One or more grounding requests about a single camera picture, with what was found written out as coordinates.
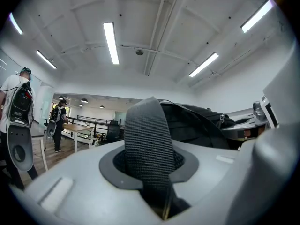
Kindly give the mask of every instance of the sneakers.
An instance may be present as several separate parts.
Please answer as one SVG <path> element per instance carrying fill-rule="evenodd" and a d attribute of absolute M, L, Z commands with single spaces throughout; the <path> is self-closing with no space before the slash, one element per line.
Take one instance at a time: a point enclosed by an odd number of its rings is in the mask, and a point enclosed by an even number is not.
<path fill-rule="evenodd" d="M 58 150 L 54 149 L 54 152 L 60 152 L 61 148 L 59 148 Z"/>

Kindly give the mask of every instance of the person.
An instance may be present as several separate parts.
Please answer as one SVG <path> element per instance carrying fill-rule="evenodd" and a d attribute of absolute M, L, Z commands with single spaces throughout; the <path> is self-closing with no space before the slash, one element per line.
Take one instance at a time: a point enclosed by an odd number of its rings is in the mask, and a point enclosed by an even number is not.
<path fill-rule="evenodd" d="M 66 100 L 61 100 L 57 106 L 53 109 L 52 115 L 54 110 L 56 109 L 56 112 L 58 112 L 58 108 L 60 107 L 60 120 L 56 123 L 56 130 L 53 134 L 53 139 L 54 139 L 54 151 L 55 152 L 60 152 L 60 138 L 61 138 L 61 132 L 63 131 L 62 125 L 64 123 L 68 123 L 68 119 L 66 117 L 66 107 L 67 101 Z"/>
<path fill-rule="evenodd" d="M 24 189 L 24 185 L 22 183 L 20 174 L 18 169 L 13 164 L 11 160 L 9 151 L 8 151 L 8 143 L 7 143 L 7 119 L 8 119 L 8 112 L 11 99 L 13 98 L 15 90 L 22 84 L 26 83 L 30 80 L 31 70 L 29 68 L 24 67 L 19 74 L 12 75 L 8 77 L 5 82 L 3 83 L 2 87 L 0 88 L 0 105 L 4 102 L 3 111 L 0 109 L 0 131 L 1 131 L 1 148 L 2 148 L 2 155 L 6 161 L 7 171 L 9 172 L 12 182 L 20 189 Z M 31 88 L 32 94 L 32 101 L 34 104 L 35 99 L 35 92 L 33 88 Z M 28 171 L 29 176 L 31 179 L 35 179 L 38 176 L 38 173 L 34 167 Z"/>

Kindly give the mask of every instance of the white t-shirt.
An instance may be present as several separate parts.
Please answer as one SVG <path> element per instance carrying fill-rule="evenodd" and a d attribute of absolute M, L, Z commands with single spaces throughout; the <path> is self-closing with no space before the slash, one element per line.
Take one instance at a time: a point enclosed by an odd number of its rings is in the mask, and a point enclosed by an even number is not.
<path fill-rule="evenodd" d="M 28 82 L 28 79 L 26 79 L 25 77 L 21 77 L 19 75 L 12 75 L 5 80 L 2 87 L 0 88 L 0 90 L 4 91 L 4 93 L 6 94 L 6 99 L 2 110 L 2 119 L 0 122 L 0 131 L 3 133 L 6 133 L 6 121 L 8 119 L 9 105 L 12 96 L 17 89 L 17 88 L 16 89 L 12 89 L 12 88 L 19 87 L 22 83 L 26 83 L 26 82 Z M 33 88 L 31 88 L 31 94 L 32 94 L 32 101 L 34 104 L 34 99 L 36 97 L 36 94 Z"/>

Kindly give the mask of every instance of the table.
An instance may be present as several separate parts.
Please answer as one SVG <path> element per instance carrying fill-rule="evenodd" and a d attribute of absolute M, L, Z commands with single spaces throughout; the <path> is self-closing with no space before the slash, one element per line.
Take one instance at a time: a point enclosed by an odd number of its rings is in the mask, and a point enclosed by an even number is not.
<path fill-rule="evenodd" d="M 74 133 L 74 147 L 75 147 L 75 152 L 77 152 L 77 134 L 78 132 L 82 132 L 82 131 L 88 131 L 88 130 L 92 130 L 93 128 L 91 127 L 86 127 L 86 126 L 82 126 L 79 124 L 64 124 L 63 128 L 65 130 L 71 131 Z"/>
<path fill-rule="evenodd" d="M 44 129 L 42 127 L 40 127 L 39 125 L 35 126 L 33 123 L 30 128 L 30 133 L 31 133 L 32 140 L 39 140 L 44 167 L 45 167 L 46 171 L 48 171 L 45 152 L 44 152 Z"/>

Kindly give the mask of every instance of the black strap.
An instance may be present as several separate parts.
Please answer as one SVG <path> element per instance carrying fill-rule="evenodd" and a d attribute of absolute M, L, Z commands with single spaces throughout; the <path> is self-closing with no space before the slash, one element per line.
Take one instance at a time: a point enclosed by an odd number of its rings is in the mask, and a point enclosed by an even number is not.
<path fill-rule="evenodd" d="M 202 116 L 201 114 L 194 112 L 184 106 L 181 106 L 179 104 L 176 104 L 174 102 L 171 102 L 169 100 L 166 99 L 162 99 L 159 100 L 161 101 L 168 101 L 171 104 L 174 104 L 184 110 L 188 110 L 190 112 L 192 112 L 193 114 L 195 114 L 200 121 L 202 122 L 202 124 L 204 125 L 204 127 L 206 128 L 207 132 L 208 132 L 208 136 L 210 137 L 211 140 L 211 144 L 214 148 L 222 148 L 222 149 L 229 149 L 228 143 L 226 138 L 224 137 L 223 133 L 221 132 L 221 130 L 209 119 L 207 119 L 206 117 Z"/>

